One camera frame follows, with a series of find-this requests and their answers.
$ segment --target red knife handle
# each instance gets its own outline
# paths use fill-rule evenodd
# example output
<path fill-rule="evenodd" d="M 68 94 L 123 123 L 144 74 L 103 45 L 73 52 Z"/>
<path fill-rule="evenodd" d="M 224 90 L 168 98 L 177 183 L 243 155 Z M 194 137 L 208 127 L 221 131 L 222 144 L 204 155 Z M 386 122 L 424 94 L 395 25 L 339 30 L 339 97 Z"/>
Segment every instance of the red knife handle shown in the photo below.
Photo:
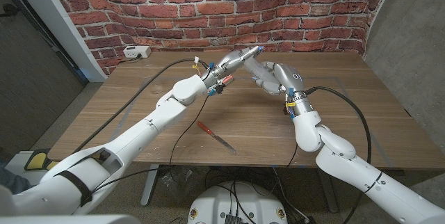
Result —
<path fill-rule="evenodd" d="M 211 136 L 214 135 L 213 132 L 212 132 L 208 127 L 206 127 L 206 125 L 204 125 L 202 122 L 198 121 L 198 122 L 196 122 L 196 124 L 197 124 L 198 126 L 200 126 L 200 128 L 202 128 L 202 130 L 206 131 L 206 132 L 207 132 L 208 134 L 210 134 Z"/>

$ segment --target yellow object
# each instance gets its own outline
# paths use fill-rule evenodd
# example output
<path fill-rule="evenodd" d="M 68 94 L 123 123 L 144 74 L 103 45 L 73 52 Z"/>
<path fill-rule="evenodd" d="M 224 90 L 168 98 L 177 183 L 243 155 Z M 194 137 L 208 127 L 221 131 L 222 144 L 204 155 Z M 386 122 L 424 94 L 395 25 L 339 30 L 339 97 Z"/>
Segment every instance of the yellow object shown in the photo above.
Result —
<path fill-rule="evenodd" d="M 43 169 L 43 163 L 45 162 L 47 158 L 47 154 L 45 153 L 39 153 L 36 154 L 32 160 L 28 163 L 26 166 L 26 169 L 33 170 L 33 169 Z"/>
<path fill-rule="evenodd" d="M 51 163 L 47 166 L 47 170 L 50 170 L 51 168 L 53 168 L 55 165 L 57 165 L 57 161 L 51 161 Z"/>

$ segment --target brick wall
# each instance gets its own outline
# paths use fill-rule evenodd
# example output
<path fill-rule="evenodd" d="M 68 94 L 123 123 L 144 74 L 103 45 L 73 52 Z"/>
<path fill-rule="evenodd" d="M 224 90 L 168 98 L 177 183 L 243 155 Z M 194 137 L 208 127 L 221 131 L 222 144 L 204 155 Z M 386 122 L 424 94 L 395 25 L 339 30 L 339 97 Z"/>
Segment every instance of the brick wall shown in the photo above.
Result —
<path fill-rule="evenodd" d="M 60 0 L 110 74 L 127 45 L 153 51 L 364 53 L 381 0 Z"/>

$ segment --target wooden table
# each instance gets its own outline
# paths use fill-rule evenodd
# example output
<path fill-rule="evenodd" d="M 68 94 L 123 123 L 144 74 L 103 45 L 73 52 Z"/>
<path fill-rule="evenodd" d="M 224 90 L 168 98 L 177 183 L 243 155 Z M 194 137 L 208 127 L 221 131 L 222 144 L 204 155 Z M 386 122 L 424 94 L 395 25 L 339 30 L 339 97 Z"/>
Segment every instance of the wooden table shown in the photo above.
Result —
<path fill-rule="evenodd" d="M 49 153 L 60 160 L 72 153 L 91 133 L 115 113 L 147 80 L 162 67 L 181 58 L 199 56 L 207 63 L 220 60 L 227 53 L 168 52 L 152 53 L 148 59 L 120 64 L 95 96 L 80 112 Z M 372 164 L 379 168 L 444 169 L 445 156 L 428 138 L 397 99 L 356 54 L 344 53 L 263 53 L 258 61 L 292 65 L 301 74 L 305 88 L 327 86 L 349 96 L 368 121 L 372 141 Z M 180 63 L 164 72 L 159 81 L 163 92 L 153 93 L 152 85 L 97 135 L 87 146 L 106 143 L 148 115 L 158 98 L 180 79 L 196 74 L 192 63 Z M 230 153 L 196 124 L 178 142 L 173 164 L 223 166 L 285 166 L 296 142 L 294 126 L 283 114 L 284 95 L 272 96 L 257 87 L 244 69 L 223 94 L 210 97 L 198 120 L 224 138 L 236 150 Z M 136 161 L 167 164 L 179 135 L 193 121 L 205 97 L 189 106 L 182 122 L 161 133 Z M 353 109 L 340 98 L 325 91 L 309 96 L 322 123 L 349 140 L 363 159 L 366 137 Z M 291 166 L 316 167 L 315 153 L 297 151 Z"/>

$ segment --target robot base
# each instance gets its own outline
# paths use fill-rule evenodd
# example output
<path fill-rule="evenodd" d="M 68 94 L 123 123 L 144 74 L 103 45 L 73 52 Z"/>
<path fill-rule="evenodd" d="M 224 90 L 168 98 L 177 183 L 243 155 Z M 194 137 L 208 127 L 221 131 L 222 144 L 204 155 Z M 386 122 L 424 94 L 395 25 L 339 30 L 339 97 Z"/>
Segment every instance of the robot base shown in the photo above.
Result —
<path fill-rule="evenodd" d="M 255 223 L 287 223 L 283 205 L 269 191 L 250 182 L 236 182 L 235 187 L 240 205 Z M 212 186 L 198 196 L 190 208 L 187 223 L 250 223 L 237 205 L 234 195 L 227 189 L 234 191 L 233 182 Z"/>

